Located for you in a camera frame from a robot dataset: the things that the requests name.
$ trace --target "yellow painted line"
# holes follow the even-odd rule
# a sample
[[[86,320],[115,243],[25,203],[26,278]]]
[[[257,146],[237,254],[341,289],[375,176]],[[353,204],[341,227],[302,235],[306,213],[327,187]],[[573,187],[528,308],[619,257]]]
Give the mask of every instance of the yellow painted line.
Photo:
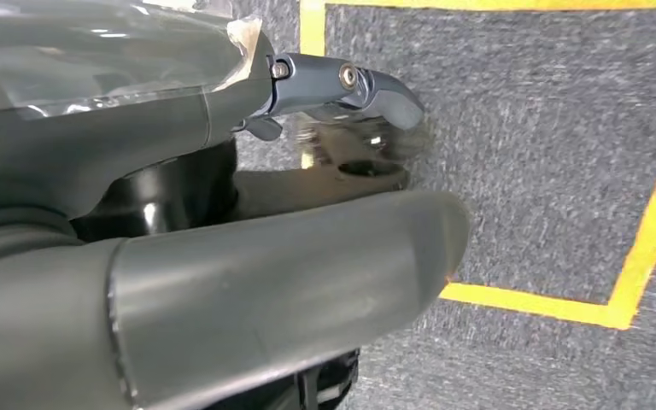
[[[468,11],[656,9],[656,0],[301,0],[302,53],[325,54],[326,4]],[[656,186],[607,305],[459,283],[447,286],[441,298],[626,330],[637,313],[655,265]]]
[[[518,290],[492,288],[480,284],[452,283],[444,288],[442,299],[472,303],[492,308],[540,314],[560,320],[614,327],[607,318],[605,305],[568,301],[554,297],[533,295]]]
[[[325,53],[325,1],[301,0],[301,53],[322,56]]]
[[[618,327],[627,329],[637,313],[642,293],[656,265],[656,185],[642,215],[635,244],[625,258],[608,308]]]

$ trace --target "pivot bolt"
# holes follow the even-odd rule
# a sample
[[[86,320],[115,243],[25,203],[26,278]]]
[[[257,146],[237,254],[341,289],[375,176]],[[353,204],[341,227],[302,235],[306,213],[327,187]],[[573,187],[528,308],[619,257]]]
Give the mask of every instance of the pivot bolt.
[[[358,74],[355,72],[353,64],[347,62],[341,66],[338,73],[338,78],[341,79],[341,85],[346,90],[353,90],[355,83],[358,81]]]
[[[270,67],[270,74],[274,79],[284,79],[290,75],[290,67],[283,61],[276,61]]]

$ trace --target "gray carpet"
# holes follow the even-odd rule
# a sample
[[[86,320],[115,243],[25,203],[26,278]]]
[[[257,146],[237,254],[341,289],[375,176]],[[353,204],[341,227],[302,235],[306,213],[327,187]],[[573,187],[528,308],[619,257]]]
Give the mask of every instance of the gray carpet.
[[[237,3],[297,50],[296,2]],[[656,11],[330,6],[326,37],[430,110],[409,167],[472,208],[462,282],[606,302],[656,180]],[[289,138],[240,148],[242,167],[299,163]],[[349,409],[654,409],[656,271],[630,331],[439,301],[362,363]]]

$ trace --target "plastic wrap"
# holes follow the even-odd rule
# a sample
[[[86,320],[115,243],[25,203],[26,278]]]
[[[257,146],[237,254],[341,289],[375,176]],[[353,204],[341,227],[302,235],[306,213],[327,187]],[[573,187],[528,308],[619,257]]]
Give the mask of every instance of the plastic wrap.
[[[227,0],[0,0],[0,110],[26,119],[224,89],[261,19]]]

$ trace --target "screw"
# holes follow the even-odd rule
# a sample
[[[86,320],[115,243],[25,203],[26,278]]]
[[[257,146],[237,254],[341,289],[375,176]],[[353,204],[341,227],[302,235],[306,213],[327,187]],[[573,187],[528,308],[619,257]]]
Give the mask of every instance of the screw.
[[[274,79],[284,79],[290,75],[290,67],[283,61],[278,61],[270,67],[270,74]]]
[[[341,66],[338,72],[338,78],[341,79],[341,85],[346,90],[353,90],[355,83],[358,80],[358,75],[355,72],[353,64],[347,62]]]

